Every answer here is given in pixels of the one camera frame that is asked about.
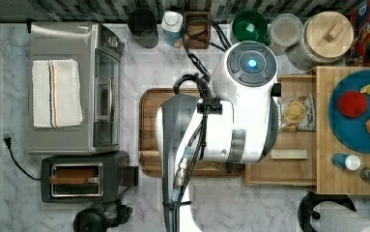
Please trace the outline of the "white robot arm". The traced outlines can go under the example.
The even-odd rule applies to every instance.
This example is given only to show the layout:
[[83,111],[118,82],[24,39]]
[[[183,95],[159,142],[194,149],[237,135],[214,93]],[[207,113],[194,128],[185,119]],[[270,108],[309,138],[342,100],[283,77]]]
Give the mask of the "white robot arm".
[[198,160],[256,163],[278,134],[277,60],[257,42],[228,48],[212,74],[185,74],[157,111],[166,232],[201,232],[192,218],[189,179]]

